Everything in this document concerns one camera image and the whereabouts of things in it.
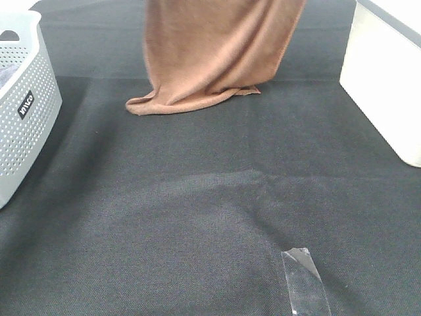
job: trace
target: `towel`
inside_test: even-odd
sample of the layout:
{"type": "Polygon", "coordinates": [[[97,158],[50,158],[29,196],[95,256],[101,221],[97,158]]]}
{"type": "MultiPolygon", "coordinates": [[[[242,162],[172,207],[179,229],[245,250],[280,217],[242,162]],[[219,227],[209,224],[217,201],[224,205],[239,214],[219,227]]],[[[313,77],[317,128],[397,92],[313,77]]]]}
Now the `towel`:
{"type": "Polygon", "coordinates": [[[136,115],[210,107],[279,67],[306,0],[148,0],[143,54],[153,91],[126,103],[136,115]]]}
{"type": "Polygon", "coordinates": [[[6,67],[0,67],[0,89],[12,78],[13,74],[18,70],[15,64],[9,64],[6,67]]]}

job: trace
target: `laundry basket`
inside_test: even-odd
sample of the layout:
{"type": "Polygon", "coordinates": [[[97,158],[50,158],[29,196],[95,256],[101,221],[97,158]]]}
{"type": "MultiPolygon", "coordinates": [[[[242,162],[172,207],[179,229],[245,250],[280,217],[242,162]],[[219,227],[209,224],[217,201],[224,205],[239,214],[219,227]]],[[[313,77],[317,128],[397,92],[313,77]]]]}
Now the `laundry basket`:
{"type": "Polygon", "coordinates": [[[43,147],[62,99],[35,11],[0,12],[0,67],[18,70],[0,89],[0,207],[14,194],[43,147]]]}

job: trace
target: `clear tape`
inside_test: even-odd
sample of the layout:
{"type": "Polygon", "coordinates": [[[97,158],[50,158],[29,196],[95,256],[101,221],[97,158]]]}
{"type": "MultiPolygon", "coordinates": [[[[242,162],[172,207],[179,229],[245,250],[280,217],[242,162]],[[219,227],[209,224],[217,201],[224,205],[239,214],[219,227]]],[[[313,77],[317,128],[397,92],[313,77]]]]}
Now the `clear tape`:
{"type": "Polygon", "coordinates": [[[322,279],[307,248],[282,252],[292,314],[332,316],[322,279]]]}

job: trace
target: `black label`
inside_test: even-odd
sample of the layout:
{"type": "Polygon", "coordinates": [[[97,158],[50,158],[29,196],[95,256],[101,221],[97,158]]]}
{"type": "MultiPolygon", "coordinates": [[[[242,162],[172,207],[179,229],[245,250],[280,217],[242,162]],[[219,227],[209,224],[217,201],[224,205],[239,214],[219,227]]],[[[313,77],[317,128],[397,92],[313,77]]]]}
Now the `black label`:
{"type": "Polygon", "coordinates": [[[35,98],[32,94],[32,91],[29,90],[28,95],[25,97],[25,100],[22,102],[18,109],[18,113],[20,118],[23,120],[25,116],[28,114],[29,109],[34,104],[35,98]]]}

